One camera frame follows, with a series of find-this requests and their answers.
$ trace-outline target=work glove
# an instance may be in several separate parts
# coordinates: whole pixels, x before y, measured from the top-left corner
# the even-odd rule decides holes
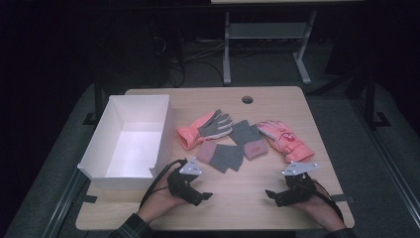
[[[257,125],[250,127],[247,120],[236,123],[229,137],[238,145],[244,147],[245,157],[250,161],[255,157],[266,154],[268,148],[262,140]]]
[[[309,160],[314,153],[293,132],[280,121],[265,121],[257,124],[259,130],[268,136],[268,141],[279,152],[285,154],[287,163]]]
[[[236,172],[239,170],[244,161],[244,151],[240,146],[219,145],[205,141],[195,158],[224,174],[228,168]]]
[[[204,141],[219,139],[231,133],[232,120],[229,114],[222,115],[218,109],[198,118],[189,127],[179,127],[177,132],[182,148],[191,150]]]

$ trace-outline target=velcro strap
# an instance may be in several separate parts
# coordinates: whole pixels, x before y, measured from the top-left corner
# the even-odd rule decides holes
[[[303,142],[297,138],[294,138],[293,142],[288,142],[288,144],[284,147],[284,153],[290,154],[296,147],[302,145]]]

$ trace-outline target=sleeve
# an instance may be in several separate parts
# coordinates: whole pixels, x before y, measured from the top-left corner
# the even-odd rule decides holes
[[[324,238],[358,238],[355,233],[353,233],[352,229],[346,228],[338,231],[331,232]]]
[[[153,230],[140,216],[132,214],[109,238],[152,238]]]

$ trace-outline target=hand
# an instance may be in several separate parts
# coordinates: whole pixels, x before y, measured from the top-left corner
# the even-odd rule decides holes
[[[147,223],[151,223],[158,217],[161,217],[174,207],[187,203],[180,197],[170,194],[167,188],[167,177],[172,173],[168,171],[157,183],[155,192],[145,201],[137,214]]]
[[[315,181],[316,189],[328,197],[327,192]],[[307,201],[291,205],[308,213],[319,225],[328,232],[347,228],[336,211],[317,195],[312,195]]]

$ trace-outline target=white box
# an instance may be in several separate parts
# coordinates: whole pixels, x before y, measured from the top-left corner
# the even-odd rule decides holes
[[[169,95],[110,96],[77,167],[101,189],[147,189],[170,163]]]

